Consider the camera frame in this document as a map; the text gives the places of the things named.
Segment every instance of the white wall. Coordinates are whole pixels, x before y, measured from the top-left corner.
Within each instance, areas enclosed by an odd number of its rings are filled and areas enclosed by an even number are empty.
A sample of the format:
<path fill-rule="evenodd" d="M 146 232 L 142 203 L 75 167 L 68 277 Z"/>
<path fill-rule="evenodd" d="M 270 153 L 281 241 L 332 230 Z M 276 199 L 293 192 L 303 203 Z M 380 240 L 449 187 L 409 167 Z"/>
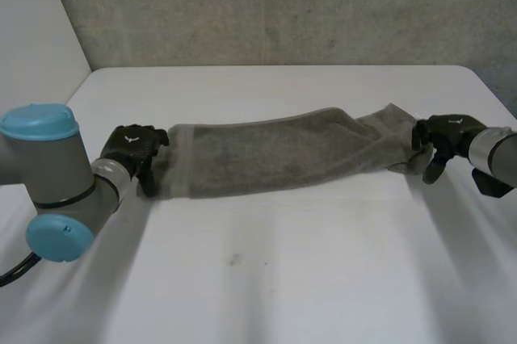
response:
<path fill-rule="evenodd" d="M 65 103 L 89 73 L 60 0 L 0 0 L 0 115 Z"/>

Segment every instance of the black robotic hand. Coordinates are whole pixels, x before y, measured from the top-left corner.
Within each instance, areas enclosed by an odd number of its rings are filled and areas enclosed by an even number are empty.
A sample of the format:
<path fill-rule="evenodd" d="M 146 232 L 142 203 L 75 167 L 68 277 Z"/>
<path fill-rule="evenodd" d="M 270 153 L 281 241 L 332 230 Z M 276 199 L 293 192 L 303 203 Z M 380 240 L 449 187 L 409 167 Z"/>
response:
<path fill-rule="evenodd" d="M 131 177 L 137 176 L 144 194 L 153 197 L 158 193 L 151 164 L 161 145 L 169 145 L 167 132 L 154 126 L 119 126 L 107 139 L 101 152 L 122 164 Z"/>
<path fill-rule="evenodd" d="M 432 144 L 436 153 L 423 174 L 423 181 L 432 184 L 443 173 L 447 162 L 454 156 L 468 158 L 474 137 L 486 126 L 469 115 L 433 115 L 419 120 L 413 128 L 412 148 Z"/>

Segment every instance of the table surface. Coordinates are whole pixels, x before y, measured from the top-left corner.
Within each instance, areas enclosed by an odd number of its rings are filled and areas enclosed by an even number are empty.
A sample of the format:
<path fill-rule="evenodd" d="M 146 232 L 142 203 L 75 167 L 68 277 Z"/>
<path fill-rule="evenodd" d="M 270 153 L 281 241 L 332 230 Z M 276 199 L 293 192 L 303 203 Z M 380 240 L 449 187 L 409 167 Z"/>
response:
<path fill-rule="evenodd" d="M 223 124 L 323 107 L 516 122 L 457 66 L 102 69 L 69 106 L 91 160 L 119 124 Z M 0 291 L 0 342 L 515 343 L 517 194 L 466 160 L 434 185 L 381 171 L 316 187 L 152 203 L 128 194 L 82 259 Z M 28 252 L 23 187 L 0 188 L 0 269 Z"/>

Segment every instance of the gray towel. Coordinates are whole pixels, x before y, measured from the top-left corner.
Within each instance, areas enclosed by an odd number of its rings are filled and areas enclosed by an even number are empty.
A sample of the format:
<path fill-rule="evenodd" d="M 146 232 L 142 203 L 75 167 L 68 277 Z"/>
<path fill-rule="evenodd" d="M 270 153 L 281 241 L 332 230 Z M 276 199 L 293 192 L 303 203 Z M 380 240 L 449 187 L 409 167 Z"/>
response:
<path fill-rule="evenodd" d="M 248 124 L 177 124 L 153 163 L 159 196 L 278 191 L 383 168 L 419 174 L 432 149 L 411 150 L 414 123 L 390 104 L 357 120 L 326 108 Z"/>

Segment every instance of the light blue joint cap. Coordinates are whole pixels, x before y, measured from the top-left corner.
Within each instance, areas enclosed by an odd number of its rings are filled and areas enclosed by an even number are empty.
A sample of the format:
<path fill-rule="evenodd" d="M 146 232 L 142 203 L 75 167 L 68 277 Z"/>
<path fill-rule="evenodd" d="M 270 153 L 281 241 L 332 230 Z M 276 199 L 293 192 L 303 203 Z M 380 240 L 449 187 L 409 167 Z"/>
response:
<path fill-rule="evenodd" d="M 79 125 L 64 104 L 29 104 L 7 112 L 0 132 L 21 141 L 57 141 L 77 134 Z"/>
<path fill-rule="evenodd" d="M 65 215 L 45 213 L 31 221 L 25 239 L 31 250 L 43 259 L 71 262 L 88 250 L 94 235 L 80 221 Z"/>

